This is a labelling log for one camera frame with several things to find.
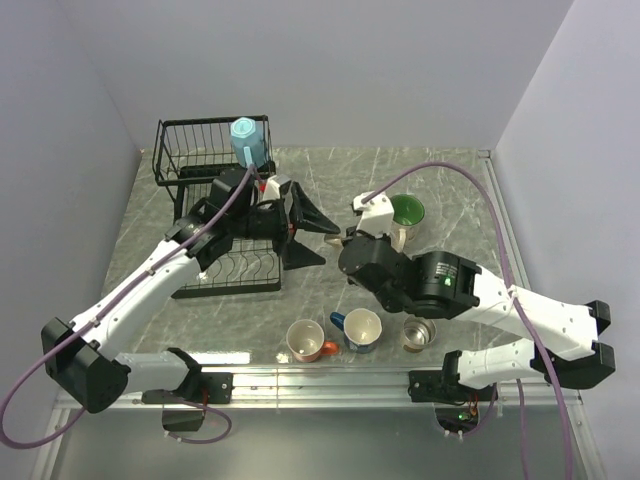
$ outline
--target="gray marble surface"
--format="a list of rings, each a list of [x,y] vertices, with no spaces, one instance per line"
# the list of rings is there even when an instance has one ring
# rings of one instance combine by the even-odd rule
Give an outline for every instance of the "gray marble surface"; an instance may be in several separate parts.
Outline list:
[[[356,223],[350,201],[397,173],[426,160],[461,165],[484,183],[475,150],[426,148],[275,148],[278,171],[302,185],[311,200],[341,228]],[[172,222],[172,202],[151,172],[151,152],[143,156],[105,282],[109,292],[155,248]],[[406,192],[426,207],[420,237],[406,248],[411,254],[443,249],[473,259],[499,273],[495,231],[478,192],[456,172],[429,168],[401,181],[387,193]],[[321,267],[283,272],[282,289],[273,293],[198,299],[167,299],[164,308],[138,332],[133,352],[157,352],[177,346],[191,353],[221,353],[231,363],[292,363],[285,334],[292,322],[310,318],[327,340],[342,335],[329,321],[332,311],[364,307],[382,319],[377,349],[366,355],[346,348],[318,362],[438,366],[455,349],[478,350],[516,337],[491,327],[436,321],[435,341],[423,352],[403,350],[400,336],[406,314],[386,313],[372,295],[349,286],[337,269],[338,252],[322,235],[300,231],[297,239],[327,259]]]

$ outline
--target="blue handle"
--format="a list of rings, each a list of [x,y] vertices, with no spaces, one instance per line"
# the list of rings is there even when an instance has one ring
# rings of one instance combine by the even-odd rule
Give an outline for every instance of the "blue handle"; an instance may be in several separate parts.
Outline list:
[[[331,320],[331,323],[333,323],[336,327],[344,332],[344,315],[338,312],[331,312],[331,315],[329,315],[329,320]]]

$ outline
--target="blue cup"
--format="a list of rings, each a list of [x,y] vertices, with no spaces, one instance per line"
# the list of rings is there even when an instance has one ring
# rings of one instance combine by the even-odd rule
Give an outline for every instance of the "blue cup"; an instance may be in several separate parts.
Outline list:
[[[231,124],[231,146],[238,163],[247,168],[260,168],[267,163],[267,147],[264,143],[262,122],[241,117]]]
[[[369,353],[378,344],[382,334],[380,317],[366,308],[356,308],[347,315],[332,312],[331,323],[344,333],[344,343],[355,353]]]

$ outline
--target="white wall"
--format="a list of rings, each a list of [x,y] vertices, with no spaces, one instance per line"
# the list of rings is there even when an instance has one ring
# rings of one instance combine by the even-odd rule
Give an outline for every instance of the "white wall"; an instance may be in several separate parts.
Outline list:
[[[138,152],[57,3],[0,2],[0,395],[42,354],[40,329],[100,295]],[[43,433],[44,372],[7,429]],[[0,477],[28,478],[35,451],[0,445]]]
[[[60,0],[139,147],[266,113],[276,144],[494,147],[571,0]]]
[[[618,369],[584,397],[614,480],[640,469],[638,25],[637,0],[576,0],[496,162],[533,286],[611,305],[602,341],[614,346]]]

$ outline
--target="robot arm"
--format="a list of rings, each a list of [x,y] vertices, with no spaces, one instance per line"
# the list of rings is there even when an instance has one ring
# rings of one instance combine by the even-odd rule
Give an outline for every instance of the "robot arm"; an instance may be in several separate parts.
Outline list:
[[[613,348],[598,342],[599,334],[611,323],[607,304],[570,305],[524,288],[507,289],[486,268],[449,252],[409,259],[391,246],[391,202],[380,194],[362,204],[367,195],[354,199],[353,210],[360,220],[357,227],[347,230],[338,261],[350,283],[372,292],[391,313],[476,322],[522,337],[483,351],[448,353],[442,378],[450,386],[482,389],[504,380],[547,378],[513,307],[516,296],[554,358],[561,386],[592,388],[615,371]]]
[[[47,374],[90,413],[111,405],[120,395],[148,390],[168,390],[199,399],[200,365],[187,353],[170,348],[157,354],[123,353],[131,336],[158,312],[176,290],[207,270],[233,247],[234,238],[271,240],[284,269],[324,264],[324,258],[295,241],[298,229],[336,234],[340,229],[311,203],[300,185],[278,175],[267,180],[260,202],[257,187],[247,184],[221,219],[191,246],[174,254],[161,268],[156,262],[199,232],[239,188],[244,169],[224,170],[212,182],[210,195],[175,222],[165,239],[138,269],[87,311],[70,322],[54,318],[42,330],[47,353],[73,332],[98,318],[102,307],[132,284],[147,276],[100,319],[82,338],[60,351],[46,364]]]

